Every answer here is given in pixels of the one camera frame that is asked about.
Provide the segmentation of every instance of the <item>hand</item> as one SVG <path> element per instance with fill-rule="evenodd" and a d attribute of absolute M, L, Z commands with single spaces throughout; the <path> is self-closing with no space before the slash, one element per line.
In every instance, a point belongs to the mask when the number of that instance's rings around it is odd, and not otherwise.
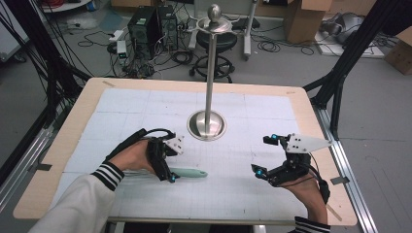
<path fill-rule="evenodd" d="M 147 147 L 147 140 L 139 141 L 116 154 L 113 158 L 109 160 L 109 162 L 113 163 L 122 171 L 126 169 L 146 169 L 151 173 L 155 173 L 155 170 L 153 169 L 152 165 L 148 160 L 148 155 L 146 154 Z"/>
<path fill-rule="evenodd" d="M 318 183 L 311 174 L 292 182 L 282 183 L 281 187 L 292 192 L 305 205 L 309 220 L 327 224 L 326 205 L 319 191 Z"/>

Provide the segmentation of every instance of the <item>striped sleeve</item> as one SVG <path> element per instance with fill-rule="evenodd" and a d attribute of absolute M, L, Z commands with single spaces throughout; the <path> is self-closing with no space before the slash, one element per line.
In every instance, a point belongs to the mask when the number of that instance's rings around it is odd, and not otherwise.
<path fill-rule="evenodd" d="M 321 232 L 322 233 L 325 233 L 325 232 L 327 233 L 327 232 L 330 232 L 330 226 L 329 225 L 314 222 L 314 221 L 308 220 L 308 219 L 300 217 L 300 216 L 296 216 L 294 218 L 294 221 L 296 223 L 296 228 L 291 233 L 294 233 L 294 232 L 302 232 L 302 233 L 321 233 Z"/>
<path fill-rule="evenodd" d="M 115 191 L 116 187 L 118 187 L 124 178 L 124 172 L 109 161 L 104 161 L 92 175 L 112 191 Z"/>

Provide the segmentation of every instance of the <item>white sleeve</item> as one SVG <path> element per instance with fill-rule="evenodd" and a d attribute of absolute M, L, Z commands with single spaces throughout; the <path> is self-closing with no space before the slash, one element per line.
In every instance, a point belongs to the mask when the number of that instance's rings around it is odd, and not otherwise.
<path fill-rule="evenodd" d="M 124 173 L 104 162 L 91 175 L 78 177 L 29 232 L 100 232 Z"/>

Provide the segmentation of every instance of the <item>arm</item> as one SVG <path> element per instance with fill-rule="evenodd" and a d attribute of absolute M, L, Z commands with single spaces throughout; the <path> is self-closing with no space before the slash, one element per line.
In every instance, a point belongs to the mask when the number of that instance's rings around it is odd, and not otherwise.
<path fill-rule="evenodd" d="M 103 162 L 91 175 L 78 177 L 29 232 L 100 232 L 115 200 L 123 170 L 147 169 L 147 141 L 140 141 Z"/>
<path fill-rule="evenodd" d="M 319 191 L 318 183 L 311 174 L 307 174 L 293 182 L 283 183 L 282 187 L 292 192 L 305 205 L 308 212 L 307 219 L 299 216 L 295 218 L 296 229 L 293 232 L 300 232 L 298 230 L 304 228 L 329 232 L 330 226 L 327 225 L 326 205 Z"/>

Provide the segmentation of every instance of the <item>robotic hand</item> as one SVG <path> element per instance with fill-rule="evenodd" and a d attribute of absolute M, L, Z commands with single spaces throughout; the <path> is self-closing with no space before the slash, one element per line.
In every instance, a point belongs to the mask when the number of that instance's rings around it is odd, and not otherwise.
<path fill-rule="evenodd" d="M 268 181 L 278 187 L 282 183 L 295 181 L 309 172 L 318 180 L 319 189 L 325 204 L 330 195 L 327 182 L 321 178 L 319 171 L 310 165 L 311 151 L 331 146 L 330 141 L 302 135 L 290 134 L 288 137 L 272 134 L 263 137 L 263 142 L 274 146 L 282 146 L 286 153 L 286 161 L 279 167 L 267 171 L 266 168 L 252 164 L 252 171 L 258 179 Z"/>
<path fill-rule="evenodd" d="M 159 131 L 166 132 L 167 135 L 158 138 L 146 137 L 151 133 Z M 149 140 L 147 148 L 148 158 L 160 181 L 168 180 L 169 182 L 174 183 L 179 176 L 170 172 L 165 158 L 166 156 L 174 156 L 183 153 L 183 136 L 176 137 L 175 133 L 172 133 L 167 129 L 153 129 L 150 131 L 146 131 L 144 128 L 140 129 L 120 143 L 109 155 L 107 155 L 106 161 L 141 140 Z"/>

